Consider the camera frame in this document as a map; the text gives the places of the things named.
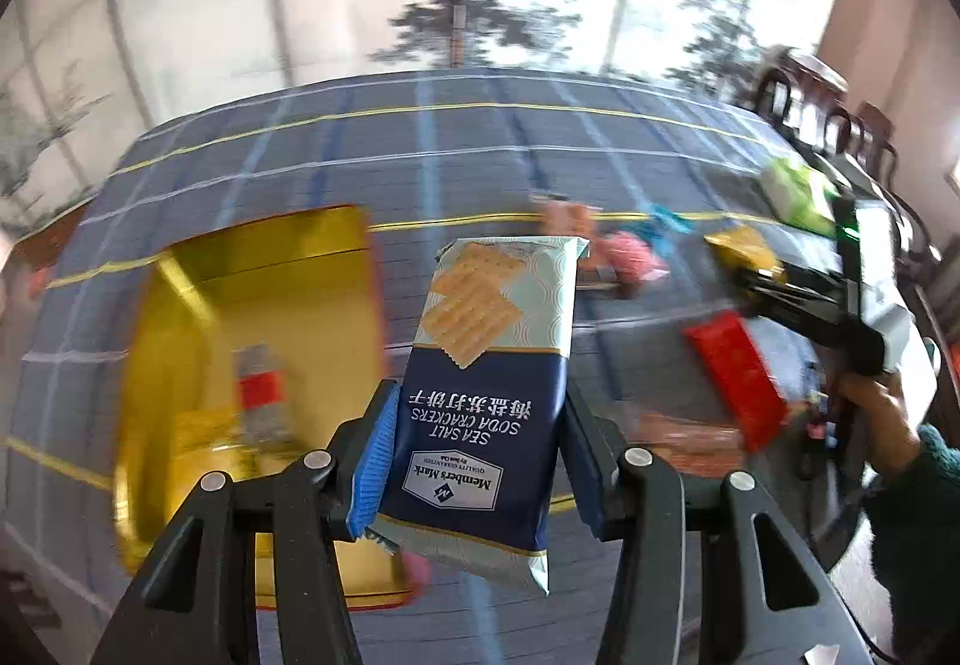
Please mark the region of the teal sleeve forearm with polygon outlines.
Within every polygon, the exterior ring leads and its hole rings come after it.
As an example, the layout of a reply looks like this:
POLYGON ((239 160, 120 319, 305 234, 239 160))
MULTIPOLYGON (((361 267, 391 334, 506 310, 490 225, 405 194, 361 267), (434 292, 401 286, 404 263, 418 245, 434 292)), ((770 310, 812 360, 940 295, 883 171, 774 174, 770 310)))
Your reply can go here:
POLYGON ((958 660, 958 450, 931 425, 919 454, 866 498, 872 569, 889 592, 903 663, 958 660))

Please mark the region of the person right hand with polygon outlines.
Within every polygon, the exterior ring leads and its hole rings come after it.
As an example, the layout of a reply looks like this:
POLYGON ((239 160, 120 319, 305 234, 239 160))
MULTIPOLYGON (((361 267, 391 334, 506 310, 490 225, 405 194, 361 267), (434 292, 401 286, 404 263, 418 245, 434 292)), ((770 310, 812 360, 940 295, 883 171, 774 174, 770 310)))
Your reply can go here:
POLYGON ((921 454, 921 440, 911 428, 898 372, 880 379, 843 372, 836 392, 861 410, 866 420, 869 464, 884 480, 907 470, 921 454))

